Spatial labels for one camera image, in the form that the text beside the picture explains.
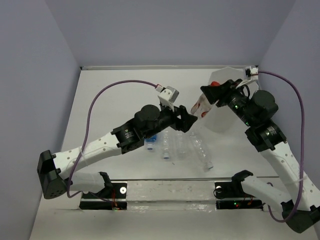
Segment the red cap bottle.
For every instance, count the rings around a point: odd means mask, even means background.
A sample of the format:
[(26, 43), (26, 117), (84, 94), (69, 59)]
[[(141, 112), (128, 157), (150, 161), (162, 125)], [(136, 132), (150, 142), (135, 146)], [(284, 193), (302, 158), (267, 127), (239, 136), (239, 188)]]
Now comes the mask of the red cap bottle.
[(198, 119), (202, 119), (212, 109), (213, 105), (210, 104), (204, 93), (200, 95), (196, 103), (190, 110), (190, 113)]

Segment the clear bottle grey cap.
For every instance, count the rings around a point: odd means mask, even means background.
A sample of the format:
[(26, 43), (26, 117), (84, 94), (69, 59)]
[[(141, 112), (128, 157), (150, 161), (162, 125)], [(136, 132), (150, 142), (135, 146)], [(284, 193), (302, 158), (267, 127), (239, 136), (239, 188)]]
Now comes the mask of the clear bottle grey cap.
[(174, 134), (175, 153), (179, 160), (184, 160), (189, 154), (188, 136), (180, 131)]

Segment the clear bottle white cap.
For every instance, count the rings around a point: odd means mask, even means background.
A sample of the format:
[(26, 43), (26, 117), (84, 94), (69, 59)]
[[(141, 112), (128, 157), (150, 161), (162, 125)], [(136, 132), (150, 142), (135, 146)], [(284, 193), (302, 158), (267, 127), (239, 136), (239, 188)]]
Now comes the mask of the clear bottle white cap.
[(161, 132), (161, 155), (164, 160), (171, 159), (171, 132), (166, 128)]

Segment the blue label bottle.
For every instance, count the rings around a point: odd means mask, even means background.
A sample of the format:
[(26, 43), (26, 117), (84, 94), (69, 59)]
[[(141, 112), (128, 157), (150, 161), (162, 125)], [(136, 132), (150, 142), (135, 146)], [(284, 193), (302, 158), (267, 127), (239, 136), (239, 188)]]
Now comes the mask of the blue label bottle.
[(145, 145), (145, 149), (149, 152), (154, 152), (155, 151), (155, 147), (156, 147), (156, 143), (158, 140), (158, 135), (155, 134), (149, 138), (146, 138), (144, 140), (144, 145)]

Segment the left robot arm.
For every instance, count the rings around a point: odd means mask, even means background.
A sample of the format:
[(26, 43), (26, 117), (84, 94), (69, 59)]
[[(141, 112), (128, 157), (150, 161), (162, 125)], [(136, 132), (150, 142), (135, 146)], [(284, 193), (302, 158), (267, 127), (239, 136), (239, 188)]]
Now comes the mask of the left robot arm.
[(110, 194), (112, 183), (107, 173), (80, 172), (98, 161), (126, 154), (145, 144), (148, 139), (168, 127), (186, 133), (197, 121), (181, 105), (170, 109), (145, 105), (134, 117), (111, 132), (85, 145), (64, 152), (45, 150), (39, 155), (37, 174), (45, 199), (50, 200), (68, 190), (84, 191), (104, 198)]

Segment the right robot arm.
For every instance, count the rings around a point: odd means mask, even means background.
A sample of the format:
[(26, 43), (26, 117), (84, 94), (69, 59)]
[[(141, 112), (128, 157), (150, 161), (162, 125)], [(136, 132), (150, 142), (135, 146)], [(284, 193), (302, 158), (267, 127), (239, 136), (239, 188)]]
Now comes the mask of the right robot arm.
[(227, 106), (248, 127), (247, 139), (278, 174), (287, 192), (260, 181), (248, 170), (236, 173), (223, 191), (235, 196), (249, 195), (260, 199), (269, 208), (281, 213), (285, 222), (296, 233), (303, 233), (320, 220), (320, 190), (303, 170), (302, 161), (293, 155), (286, 136), (272, 121), (278, 111), (274, 96), (257, 90), (247, 97), (241, 90), (241, 79), (227, 80), (218, 86), (200, 89), (211, 105)]

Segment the white plastic bin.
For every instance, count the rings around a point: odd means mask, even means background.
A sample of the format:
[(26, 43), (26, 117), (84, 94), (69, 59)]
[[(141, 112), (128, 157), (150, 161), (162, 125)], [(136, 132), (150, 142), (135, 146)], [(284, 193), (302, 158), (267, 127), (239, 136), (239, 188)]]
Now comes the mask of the white plastic bin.
[[(244, 79), (244, 71), (240, 68), (224, 67), (213, 71), (208, 80), (208, 84), (217, 82), (223, 84), (227, 80), (236, 81), (238, 79)], [(215, 133), (224, 133), (235, 126), (236, 122), (239, 122), (240, 127), (243, 126), (243, 122), (227, 107), (216, 107), (215, 105), (201, 120), (203, 125)]]

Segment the clear bottle right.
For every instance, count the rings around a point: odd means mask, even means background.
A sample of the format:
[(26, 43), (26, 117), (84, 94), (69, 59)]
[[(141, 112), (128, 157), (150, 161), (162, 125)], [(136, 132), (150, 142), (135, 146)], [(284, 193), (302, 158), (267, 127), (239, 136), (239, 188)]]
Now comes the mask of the clear bottle right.
[(202, 164), (204, 172), (209, 172), (213, 169), (214, 165), (212, 162), (212, 155), (208, 149), (207, 143), (197, 131), (191, 131), (189, 134), (189, 139), (193, 145), (193, 149)]

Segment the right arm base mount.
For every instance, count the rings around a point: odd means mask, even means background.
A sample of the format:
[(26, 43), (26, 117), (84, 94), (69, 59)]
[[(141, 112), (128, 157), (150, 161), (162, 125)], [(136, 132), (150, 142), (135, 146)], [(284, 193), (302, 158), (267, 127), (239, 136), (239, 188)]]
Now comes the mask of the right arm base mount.
[(247, 210), (264, 209), (264, 204), (232, 181), (218, 181), (214, 183), (213, 195), (216, 198), (218, 210)]

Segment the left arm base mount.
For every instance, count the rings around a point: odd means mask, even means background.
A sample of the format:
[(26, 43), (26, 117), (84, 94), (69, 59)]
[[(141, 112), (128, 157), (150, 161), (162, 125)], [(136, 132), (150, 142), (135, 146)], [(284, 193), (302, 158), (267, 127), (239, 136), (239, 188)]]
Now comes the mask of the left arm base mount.
[(80, 198), (81, 210), (127, 210), (127, 181), (112, 181), (112, 186), (98, 193), (83, 193)]

